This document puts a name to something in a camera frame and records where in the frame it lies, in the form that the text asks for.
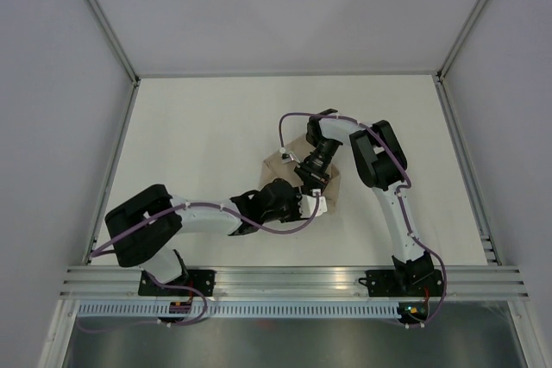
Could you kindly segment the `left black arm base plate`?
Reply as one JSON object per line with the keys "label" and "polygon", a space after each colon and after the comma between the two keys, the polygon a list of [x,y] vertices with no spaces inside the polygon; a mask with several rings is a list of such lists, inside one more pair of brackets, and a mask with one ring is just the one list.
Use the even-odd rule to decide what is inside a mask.
{"label": "left black arm base plate", "polygon": [[189,297],[195,296],[195,292],[183,290],[179,287],[186,286],[199,291],[206,297],[212,297],[213,290],[216,284],[216,273],[213,270],[191,269],[186,274],[174,279],[171,282],[166,282],[167,287],[161,287],[148,276],[145,271],[141,272],[141,280],[139,282],[138,296],[146,297]]}

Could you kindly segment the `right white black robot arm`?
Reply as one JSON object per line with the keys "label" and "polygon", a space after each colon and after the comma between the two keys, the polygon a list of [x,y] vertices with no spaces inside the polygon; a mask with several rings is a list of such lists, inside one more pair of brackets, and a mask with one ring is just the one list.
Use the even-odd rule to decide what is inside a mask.
{"label": "right white black robot arm", "polygon": [[327,170],[341,146],[348,146],[361,182],[379,201],[392,240],[391,271],[367,270],[359,278],[370,297],[438,297],[446,292],[446,276],[435,268],[435,253],[419,240],[407,200],[411,181],[407,159],[392,126],[379,121],[366,126],[336,110],[309,116],[305,136],[314,150],[295,167],[302,192],[324,191]]}

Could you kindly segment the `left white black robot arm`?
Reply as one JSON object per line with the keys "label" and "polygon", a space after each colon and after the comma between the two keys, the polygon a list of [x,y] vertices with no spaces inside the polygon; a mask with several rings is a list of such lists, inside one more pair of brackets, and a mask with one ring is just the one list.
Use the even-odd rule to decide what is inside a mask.
{"label": "left white black robot arm", "polygon": [[281,178],[221,202],[187,200],[154,184],[112,209],[104,222],[118,264],[141,268],[168,295],[177,296],[186,290],[188,275],[179,252],[169,247],[171,239],[184,234],[243,236],[273,221],[302,221],[302,201],[300,189]]}

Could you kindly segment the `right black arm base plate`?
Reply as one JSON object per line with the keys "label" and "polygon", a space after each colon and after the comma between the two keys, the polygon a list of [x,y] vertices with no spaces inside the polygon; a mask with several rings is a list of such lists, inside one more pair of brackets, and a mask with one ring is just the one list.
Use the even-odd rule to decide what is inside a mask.
{"label": "right black arm base plate", "polygon": [[439,297],[444,292],[442,274],[434,270],[429,276],[409,279],[394,270],[367,270],[358,283],[367,288],[370,297]]}

